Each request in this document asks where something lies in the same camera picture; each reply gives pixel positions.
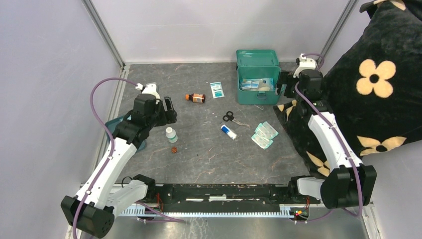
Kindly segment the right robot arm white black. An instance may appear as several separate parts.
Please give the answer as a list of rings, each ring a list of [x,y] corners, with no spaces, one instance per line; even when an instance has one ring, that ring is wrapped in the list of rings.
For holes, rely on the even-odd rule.
[[[294,177],[287,190],[293,203],[302,202],[307,196],[323,202],[328,209],[368,205],[377,173],[373,166],[364,165],[352,151],[338,128],[335,115],[328,101],[323,98],[323,75],[315,69],[305,69],[295,75],[280,72],[276,93],[297,101],[295,109],[313,132],[329,163],[329,175],[325,179],[311,176]]]

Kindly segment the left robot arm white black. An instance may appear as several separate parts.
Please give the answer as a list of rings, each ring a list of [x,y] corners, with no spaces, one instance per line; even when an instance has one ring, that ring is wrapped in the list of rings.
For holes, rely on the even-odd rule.
[[[87,182],[74,196],[65,196],[61,209],[73,230],[99,239],[110,231],[115,218],[138,200],[150,203],[156,198],[155,180],[143,175],[132,178],[116,194],[111,190],[130,158],[149,137],[151,129],[177,121],[170,97],[157,99],[139,94],[130,110],[109,136],[110,144]]]

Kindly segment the blue cotton swab packet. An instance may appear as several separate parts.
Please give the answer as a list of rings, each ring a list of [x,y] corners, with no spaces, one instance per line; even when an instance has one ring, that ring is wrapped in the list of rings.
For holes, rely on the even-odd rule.
[[[255,79],[251,83],[252,89],[257,91],[273,91],[274,90],[274,82],[273,78],[260,78]]]

